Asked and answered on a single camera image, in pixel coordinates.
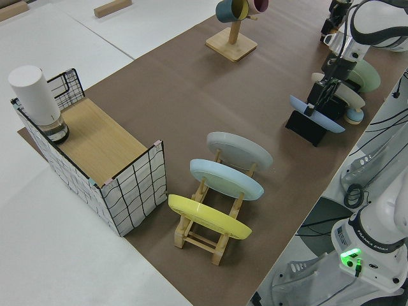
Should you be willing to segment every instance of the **plate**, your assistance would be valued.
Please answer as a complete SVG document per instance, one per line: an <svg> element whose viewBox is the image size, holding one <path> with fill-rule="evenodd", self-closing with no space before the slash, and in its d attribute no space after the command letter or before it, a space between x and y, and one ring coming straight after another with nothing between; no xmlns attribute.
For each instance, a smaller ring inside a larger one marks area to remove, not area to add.
<svg viewBox="0 0 408 306"><path fill-rule="evenodd" d="M306 103L303 101L299 100L298 98L294 96L290 96L290 103L293 106L295 110L300 112L303 116L309 118L311 121L316 122L319 124L322 128L327 129L328 131L331 131L333 133L341 133L344 132L346 129L340 125L338 125L336 122L332 121L330 118L326 117L322 113L319 113L317 110L315 110L311 116L306 116L304 114L304 111L306 110Z"/></svg>
<svg viewBox="0 0 408 306"><path fill-rule="evenodd" d="M312 73L312 81L313 82L318 82L324 77L324 74L322 73ZM365 101L362 97L358 95L355 91L352 89L348 88L346 85L343 83L340 83L340 86L336 90L335 93L336 96L338 96L341 100L346 102L350 108L354 108L355 110L357 108L362 108L365 106Z"/></svg>
<svg viewBox="0 0 408 306"><path fill-rule="evenodd" d="M360 92L373 91L381 84L377 70L364 60L357 62L348 79L361 86Z"/></svg>
<svg viewBox="0 0 408 306"><path fill-rule="evenodd" d="M191 175L209 188L232 198L239 198L244 193L244 200L254 201L261 197L263 188L253 178L225 164L206 159L190 161Z"/></svg>
<svg viewBox="0 0 408 306"><path fill-rule="evenodd" d="M176 213L220 234L228 234L235 239L245 239L252 230L244 223L212 207L176 194L169 194L168 206Z"/></svg>
<svg viewBox="0 0 408 306"><path fill-rule="evenodd" d="M220 159L234 167L249 170L256 163L256 170L266 170L273 163L272 156L263 147L244 137L225 133L212 132L207 135L207 147Z"/></svg>

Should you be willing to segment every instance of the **wooden base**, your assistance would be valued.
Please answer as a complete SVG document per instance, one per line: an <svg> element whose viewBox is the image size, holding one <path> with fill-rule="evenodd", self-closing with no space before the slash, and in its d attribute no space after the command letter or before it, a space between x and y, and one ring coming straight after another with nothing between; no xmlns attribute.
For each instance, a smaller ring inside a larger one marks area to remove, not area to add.
<svg viewBox="0 0 408 306"><path fill-rule="evenodd" d="M251 53L257 47L257 43L242 34L238 34L235 44L228 42L231 28L227 27L213 37L206 40L206 46L217 51L233 62L238 62L241 58Z"/></svg>
<svg viewBox="0 0 408 306"><path fill-rule="evenodd" d="M69 136L59 148L98 186L147 150L88 98L64 109L62 117Z"/></svg>
<svg viewBox="0 0 408 306"><path fill-rule="evenodd" d="M132 4L132 0L114 0L112 2L106 3L105 5L99 6L94 9L94 14L97 18L101 18L119 11Z"/></svg>
<svg viewBox="0 0 408 306"><path fill-rule="evenodd" d="M20 1L9 6L6 6L5 8L0 9L0 21L4 21L20 13L28 11L28 9L29 9L28 5L24 1Z"/></svg>

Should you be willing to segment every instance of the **blue plate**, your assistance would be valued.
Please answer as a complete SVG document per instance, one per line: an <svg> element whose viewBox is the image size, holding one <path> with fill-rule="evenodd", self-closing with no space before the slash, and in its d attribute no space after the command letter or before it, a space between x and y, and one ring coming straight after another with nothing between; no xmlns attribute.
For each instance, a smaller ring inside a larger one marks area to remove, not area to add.
<svg viewBox="0 0 408 306"><path fill-rule="evenodd" d="M239 198L244 193L244 200L257 200L263 194L263 188L253 178L224 164L206 159L190 161L190 172L205 185L232 198Z"/></svg>

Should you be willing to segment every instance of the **yellow plate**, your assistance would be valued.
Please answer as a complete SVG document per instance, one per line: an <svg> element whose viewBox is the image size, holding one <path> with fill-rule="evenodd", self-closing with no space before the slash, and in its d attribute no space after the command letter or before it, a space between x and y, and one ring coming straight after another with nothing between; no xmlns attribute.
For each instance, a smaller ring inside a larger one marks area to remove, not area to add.
<svg viewBox="0 0 408 306"><path fill-rule="evenodd" d="M170 194L168 206L176 213L205 226L220 234L228 234L235 239L245 239L252 230L244 223L226 215L212 207L187 199L183 196Z"/></svg>

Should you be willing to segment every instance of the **light blue plate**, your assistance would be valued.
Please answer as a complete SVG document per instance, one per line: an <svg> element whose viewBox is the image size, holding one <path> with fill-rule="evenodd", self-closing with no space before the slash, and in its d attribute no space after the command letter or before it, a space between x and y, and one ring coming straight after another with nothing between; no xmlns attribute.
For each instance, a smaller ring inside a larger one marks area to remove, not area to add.
<svg viewBox="0 0 408 306"><path fill-rule="evenodd" d="M221 151L220 159L234 167L249 170L256 164L255 171L268 169L272 156L263 147L244 137L226 133L212 132L207 135L207 147L214 154L217 149Z"/></svg>
<svg viewBox="0 0 408 306"><path fill-rule="evenodd" d="M333 133L341 133L346 130L344 127L338 125L336 122L332 121L331 119L329 119L322 113L319 113L317 110L315 110L310 117L306 116L304 114L304 111L306 110L307 104L294 96L291 96L290 98L291 98L291 105L293 106L295 110L300 112L303 116L309 118L311 121L316 122L322 128L325 128L328 131L331 131Z"/></svg>
<svg viewBox="0 0 408 306"><path fill-rule="evenodd" d="M206 186L232 198L237 199L244 193L244 200L253 201L263 194L262 186L253 178L215 161L193 159L190 161L190 172L196 180L205 178Z"/></svg>

